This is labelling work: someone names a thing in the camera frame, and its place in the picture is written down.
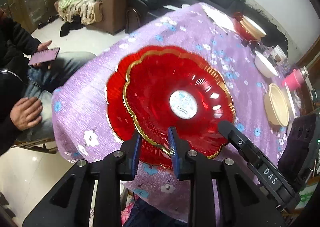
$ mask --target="purple phone case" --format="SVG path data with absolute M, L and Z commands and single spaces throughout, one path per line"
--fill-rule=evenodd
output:
M 30 58 L 28 65 L 53 61 L 57 58 L 59 50 L 60 50 L 60 48 L 56 47 L 56 48 L 36 52 Z

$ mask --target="black device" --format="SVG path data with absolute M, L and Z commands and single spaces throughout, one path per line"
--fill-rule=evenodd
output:
M 292 182 L 231 123 L 220 122 L 218 130 L 236 147 L 261 184 L 255 185 L 231 158 L 220 162 L 191 150 L 175 127 L 170 127 L 168 140 L 175 176 L 191 181 L 188 226 L 216 226 L 212 179 L 218 189 L 223 226 L 285 226 L 281 212 L 291 212 L 300 201 Z M 99 182 L 93 226 L 120 227 L 120 180 L 134 179 L 140 147 L 141 136 L 136 132 L 120 150 L 102 161 L 78 161 L 32 210 L 23 227 L 87 227 L 95 180 Z

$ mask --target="cable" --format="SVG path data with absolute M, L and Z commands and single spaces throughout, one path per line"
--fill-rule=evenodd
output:
M 136 205 L 137 209 L 138 209 L 138 212 L 140 212 L 140 208 L 137 204 L 137 201 L 136 201 L 136 198 L 134 197 L 135 193 L 132 193 L 133 194 L 133 200 L 134 200 L 134 204 Z

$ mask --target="purple tablecloth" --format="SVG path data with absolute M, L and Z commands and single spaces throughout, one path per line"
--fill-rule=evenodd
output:
M 277 164 L 286 146 L 286 130 L 272 130 L 263 98 L 271 82 L 280 85 L 283 76 L 267 79 L 254 65 L 254 55 L 238 35 L 226 35 L 214 25 L 201 4 L 167 13 L 130 34 L 102 55 L 87 63 L 53 95 L 53 128 L 60 153 L 70 162 L 84 158 L 103 159 L 119 150 L 121 140 L 106 118 L 105 85 L 119 61 L 147 45 L 177 45 L 203 56 L 222 73 L 233 97 L 236 127 Z M 236 149 L 227 145 L 217 160 L 233 158 L 253 178 Z M 189 182 L 178 182 L 172 171 L 139 164 L 127 188 L 162 212 L 183 221 L 188 219 Z M 219 220 L 218 199 L 215 199 Z

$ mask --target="man's hand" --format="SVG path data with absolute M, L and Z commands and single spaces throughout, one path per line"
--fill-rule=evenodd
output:
M 22 98 L 13 106 L 10 119 L 18 130 L 26 130 L 42 120 L 42 117 L 38 116 L 41 111 L 42 105 L 38 98 Z
M 47 50 L 48 49 L 48 46 L 52 43 L 52 40 L 49 40 L 47 42 L 44 42 L 44 43 L 41 43 L 40 45 L 38 45 L 38 48 L 37 48 L 37 52 L 39 51 L 43 51 L 43 50 Z M 33 64 L 32 65 L 34 68 L 40 68 L 42 67 L 42 63 L 36 63 L 36 64 Z

